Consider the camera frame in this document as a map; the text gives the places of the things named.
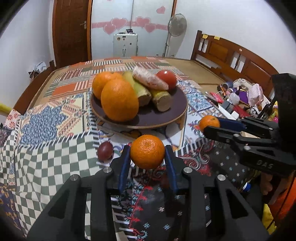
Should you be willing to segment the person's hand holding gripper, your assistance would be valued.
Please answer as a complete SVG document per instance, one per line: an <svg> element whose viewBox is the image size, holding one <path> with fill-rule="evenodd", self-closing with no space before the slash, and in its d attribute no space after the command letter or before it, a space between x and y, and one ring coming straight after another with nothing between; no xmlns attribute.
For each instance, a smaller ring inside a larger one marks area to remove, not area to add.
<svg viewBox="0 0 296 241"><path fill-rule="evenodd" d="M273 191L273 185L271 183L272 179L273 179L272 175L261 173L260 190L262 194L265 196ZM277 198L288 189L289 185L290 185L290 178L281 179L280 184L278 185L277 189L275 190L268 204L270 205L274 204Z"/></svg>

